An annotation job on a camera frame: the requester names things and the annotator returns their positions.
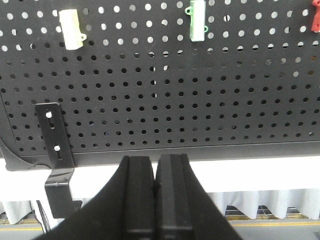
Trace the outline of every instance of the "perforated metal panel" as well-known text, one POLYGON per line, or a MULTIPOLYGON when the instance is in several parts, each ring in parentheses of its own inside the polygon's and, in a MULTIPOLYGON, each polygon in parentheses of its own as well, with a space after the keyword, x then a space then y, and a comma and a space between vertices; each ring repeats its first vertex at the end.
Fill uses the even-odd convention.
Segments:
POLYGON ((209 0, 204 42, 189 39, 188 6, 1 0, 6 145, 20 157, 46 155, 35 104, 49 102, 61 104, 75 154, 319 141, 311 1, 209 0), (57 14, 69 8, 87 34, 74 51, 57 14))

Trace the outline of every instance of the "screw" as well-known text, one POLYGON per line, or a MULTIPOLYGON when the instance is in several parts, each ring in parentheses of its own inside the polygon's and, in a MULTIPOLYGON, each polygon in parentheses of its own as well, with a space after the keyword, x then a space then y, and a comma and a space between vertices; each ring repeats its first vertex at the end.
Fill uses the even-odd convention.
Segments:
POLYGON ((45 116, 47 117, 47 119, 52 118, 52 112, 48 111, 45 116))
POLYGON ((58 151, 60 151, 60 146, 59 145, 57 145, 57 146, 54 146, 54 148, 53 148, 56 152, 58 152, 58 151))

